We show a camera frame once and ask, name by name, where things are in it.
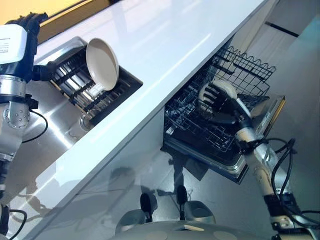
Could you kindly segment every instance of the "dishwasher rack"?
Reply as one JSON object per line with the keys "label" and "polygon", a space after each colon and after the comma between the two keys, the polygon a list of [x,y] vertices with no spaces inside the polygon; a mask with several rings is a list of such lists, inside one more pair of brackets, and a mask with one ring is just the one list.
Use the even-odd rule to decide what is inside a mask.
{"label": "dishwasher rack", "polygon": [[239,149],[234,144],[234,133],[230,129],[214,126],[206,121],[200,105],[201,108],[209,106],[199,100],[199,91],[213,79],[228,81],[235,87],[238,97],[251,110],[268,98],[265,96],[270,88],[267,80],[275,70],[274,66],[262,63],[253,56],[247,56],[232,46],[222,47],[166,104],[164,131],[173,138],[186,141],[196,149],[206,146],[205,150],[210,153],[215,150],[218,154],[225,153],[228,156],[232,155],[230,151],[238,154]]}

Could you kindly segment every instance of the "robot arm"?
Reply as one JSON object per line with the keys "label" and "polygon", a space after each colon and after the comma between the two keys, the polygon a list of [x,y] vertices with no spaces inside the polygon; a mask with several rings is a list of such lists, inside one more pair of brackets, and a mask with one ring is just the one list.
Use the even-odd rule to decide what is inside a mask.
{"label": "robot arm", "polygon": [[0,199],[5,191],[9,163],[22,143],[38,102],[26,94],[26,84],[38,76],[34,68],[40,23],[46,13],[30,13],[0,26]]}
{"label": "robot arm", "polygon": [[295,153],[294,139],[276,151],[285,151],[278,159],[276,152],[267,145],[268,141],[257,136],[247,114],[248,110],[228,95],[228,89],[214,83],[208,87],[210,89],[207,90],[218,99],[212,102],[212,108],[218,109],[223,116],[221,118],[220,113],[217,113],[209,120],[215,124],[222,122],[229,124],[229,127],[232,125],[240,149],[244,154],[251,155],[246,158],[247,163],[260,186],[270,213],[272,228],[279,233],[275,239],[320,239],[320,223],[302,214],[289,185],[290,174],[280,167],[286,156],[289,156],[291,171],[292,156]]}

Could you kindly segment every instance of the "white plate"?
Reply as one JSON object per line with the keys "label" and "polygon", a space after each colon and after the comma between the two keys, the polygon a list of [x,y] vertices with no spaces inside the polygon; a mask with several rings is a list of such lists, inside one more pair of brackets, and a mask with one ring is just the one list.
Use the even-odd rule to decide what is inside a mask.
{"label": "white plate", "polygon": [[119,64],[111,47],[103,40],[93,38],[86,47],[85,58],[93,81],[106,91],[112,90],[118,81]]}

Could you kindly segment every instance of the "stainless steel sink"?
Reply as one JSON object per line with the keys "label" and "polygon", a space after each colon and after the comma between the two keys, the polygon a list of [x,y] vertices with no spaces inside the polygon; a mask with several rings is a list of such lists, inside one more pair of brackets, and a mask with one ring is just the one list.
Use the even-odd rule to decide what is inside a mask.
{"label": "stainless steel sink", "polygon": [[[85,45],[86,43],[82,39],[75,37],[58,49],[48,53],[36,64],[46,65],[49,61],[61,59],[61,56],[66,56],[66,53],[75,52],[75,49],[84,49]],[[86,71],[85,59],[83,61],[84,66],[82,65],[81,70]],[[95,115],[92,115],[88,113],[89,111],[86,112],[81,108],[75,100],[72,100],[63,89],[59,88],[54,77],[52,79],[51,82],[31,81],[27,85],[26,92],[32,94],[32,98],[39,101],[39,108],[35,111],[45,116],[48,121],[48,129],[44,135],[34,141],[22,144],[18,150],[7,176],[6,193],[2,199],[4,203],[8,203],[26,186],[34,183],[39,174],[142,86],[142,82],[120,67],[118,87],[116,86],[115,90],[101,92],[95,98],[90,98],[90,106],[94,109],[91,112],[95,113]],[[130,83],[133,82],[137,84],[130,87]],[[98,98],[104,100],[103,97],[107,98],[108,103],[104,103],[106,107],[97,112],[94,107],[100,104]],[[24,139],[36,136],[44,127],[44,120],[31,113],[31,121]]]}

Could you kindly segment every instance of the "silver metal arm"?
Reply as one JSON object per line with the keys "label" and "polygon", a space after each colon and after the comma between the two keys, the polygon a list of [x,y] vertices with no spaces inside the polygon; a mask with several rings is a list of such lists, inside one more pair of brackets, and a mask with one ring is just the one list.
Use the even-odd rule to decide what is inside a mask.
{"label": "silver metal arm", "polygon": [[0,103],[0,199],[6,189],[5,179],[10,162],[18,151],[28,122],[29,106],[13,101],[24,98],[26,83],[14,76],[0,75],[0,96],[13,97],[12,101]]}
{"label": "silver metal arm", "polygon": [[[241,130],[239,130],[236,133],[236,138],[239,141],[245,141],[247,143],[253,142],[256,140],[261,139],[261,137],[257,136],[255,131],[250,127],[245,127]],[[248,157],[247,163],[251,167],[253,171],[253,175],[255,176],[262,195],[265,196],[274,196],[274,190],[272,187],[271,182],[271,176],[272,171],[275,167],[275,165],[278,163],[278,157],[275,151],[270,148],[266,144],[260,144],[257,146],[253,153],[254,157]],[[277,193],[280,193],[280,190],[282,188],[282,185],[285,181],[287,173],[280,167],[277,171],[277,174],[274,179],[275,183],[275,189]],[[284,191],[284,193],[292,193],[291,187],[289,185],[289,182],[287,183]],[[298,215],[293,215],[293,217],[298,220],[300,223],[303,224],[309,224],[307,220],[302,218]],[[293,222],[287,215],[272,215],[270,217],[270,222],[272,224],[273,229],[280,231],[280,232],[286,232],[286,230],[294,230],[294,229],[304,229],[303,226],[297,224],[296,222]],[[296,233],[290,233],[290,234],[280,234],[281,239],[314,239],[318,240],[320,239],[319,231],[312,229],[312,228],[306,228],[306,230],[310,233],[312,238],[308,238],[308,235],[301,235]]]}

